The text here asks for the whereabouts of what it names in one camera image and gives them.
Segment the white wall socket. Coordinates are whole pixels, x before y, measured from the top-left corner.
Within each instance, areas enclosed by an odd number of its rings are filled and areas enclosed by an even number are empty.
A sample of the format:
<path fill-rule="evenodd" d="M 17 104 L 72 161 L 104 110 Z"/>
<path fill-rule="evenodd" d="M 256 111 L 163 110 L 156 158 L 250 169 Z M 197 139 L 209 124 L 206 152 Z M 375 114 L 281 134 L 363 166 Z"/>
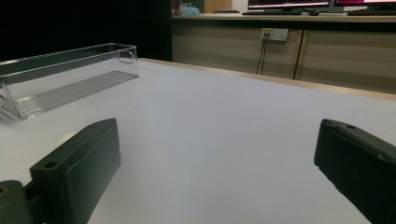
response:
<path fill-rule="evenodd" d="M 262 28 L 262 39 L 286 42 L 288 39 L 288 29 L 276 29 L 276 28 Z"/>

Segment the light blue cloth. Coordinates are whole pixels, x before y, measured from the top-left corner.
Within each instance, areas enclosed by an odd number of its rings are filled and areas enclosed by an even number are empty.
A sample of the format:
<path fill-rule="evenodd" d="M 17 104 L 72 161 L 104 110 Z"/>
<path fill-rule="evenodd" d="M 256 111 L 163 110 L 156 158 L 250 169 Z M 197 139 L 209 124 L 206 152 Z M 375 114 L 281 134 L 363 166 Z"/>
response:
<path fill-rule="evenodd" d="M 200 14 L 200 11 L 196 7 L 185 7 L 180 10 L 181 16 L 197 16 Z"/>

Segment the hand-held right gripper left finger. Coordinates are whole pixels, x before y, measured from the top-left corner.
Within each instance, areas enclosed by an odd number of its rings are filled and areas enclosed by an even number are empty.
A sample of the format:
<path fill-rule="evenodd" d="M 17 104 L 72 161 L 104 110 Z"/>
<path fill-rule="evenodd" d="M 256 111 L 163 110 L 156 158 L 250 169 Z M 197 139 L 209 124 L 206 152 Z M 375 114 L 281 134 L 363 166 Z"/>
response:
<path fill-rule="evenodd" d="M 87 224 L 120 167 L 115 119 L 88 125 L 30 168 L 46 224 Z"/>

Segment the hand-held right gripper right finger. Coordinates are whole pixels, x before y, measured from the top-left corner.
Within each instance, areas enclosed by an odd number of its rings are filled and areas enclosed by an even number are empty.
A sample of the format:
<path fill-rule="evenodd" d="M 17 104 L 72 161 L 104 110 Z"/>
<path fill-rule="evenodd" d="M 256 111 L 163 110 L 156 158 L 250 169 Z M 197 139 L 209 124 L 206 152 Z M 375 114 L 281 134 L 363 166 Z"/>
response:
<path fill-rule="evenodd" d="M 396 224 L 396 146 L 325 119 L 314 164 L 372 224 Z"/>

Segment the black keyboard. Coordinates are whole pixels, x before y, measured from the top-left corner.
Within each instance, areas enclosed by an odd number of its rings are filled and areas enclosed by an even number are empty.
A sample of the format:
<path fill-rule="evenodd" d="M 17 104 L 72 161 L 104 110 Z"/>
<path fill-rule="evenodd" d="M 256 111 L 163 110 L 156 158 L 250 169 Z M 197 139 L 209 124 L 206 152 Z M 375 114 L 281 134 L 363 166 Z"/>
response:
<path fill-rule="evenodd" d="M 261 11 L 246 11 L 242 15 L 302 15 L 301 10 L 261 10 Z"/>
<path fill-rule="evenodd" d="M 396 10 L 353 10 L 348 11 L 348 16 L 396 16 Z"/>

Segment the computer monitor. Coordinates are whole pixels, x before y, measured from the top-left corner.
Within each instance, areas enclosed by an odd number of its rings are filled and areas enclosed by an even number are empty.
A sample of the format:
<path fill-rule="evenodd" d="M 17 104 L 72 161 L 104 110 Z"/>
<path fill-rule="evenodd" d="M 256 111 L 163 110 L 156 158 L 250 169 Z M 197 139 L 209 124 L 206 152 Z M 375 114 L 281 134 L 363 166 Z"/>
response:
<path fill-rule="evenodd" d="M 248 10 L 327 7 L 330 0 L 247 0 Z"/>
<path fill-rule="evenodd" d="M 396 0 L 334 0 L 338 7 L 396 7 Z"/>

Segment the white table mat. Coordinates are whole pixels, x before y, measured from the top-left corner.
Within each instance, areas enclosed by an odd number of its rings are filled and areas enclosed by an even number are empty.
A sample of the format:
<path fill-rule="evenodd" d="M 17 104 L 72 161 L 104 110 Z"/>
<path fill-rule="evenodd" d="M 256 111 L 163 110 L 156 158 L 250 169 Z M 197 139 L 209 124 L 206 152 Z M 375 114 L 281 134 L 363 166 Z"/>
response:
<path fill-rule="evenodd" d="M 121 166 L 89 224 L 369 224 L 313 162 L 335 119 L 396 145 L 396 102 L 140 62 L 138 78 L 0 117 L 0 181 L 114 118 Z"/>

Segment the clear plastic egg container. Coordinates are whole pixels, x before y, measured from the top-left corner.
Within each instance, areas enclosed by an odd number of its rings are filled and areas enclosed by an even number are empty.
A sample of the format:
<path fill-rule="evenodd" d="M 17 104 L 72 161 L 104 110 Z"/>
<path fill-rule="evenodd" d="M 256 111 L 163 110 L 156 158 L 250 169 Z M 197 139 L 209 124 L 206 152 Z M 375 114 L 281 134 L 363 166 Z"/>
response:
<path fill-rule="evenodd" d="M 0 116 L 31 119 L 137 77 L 137 47 L 117 43 L 0 62 Z"/>

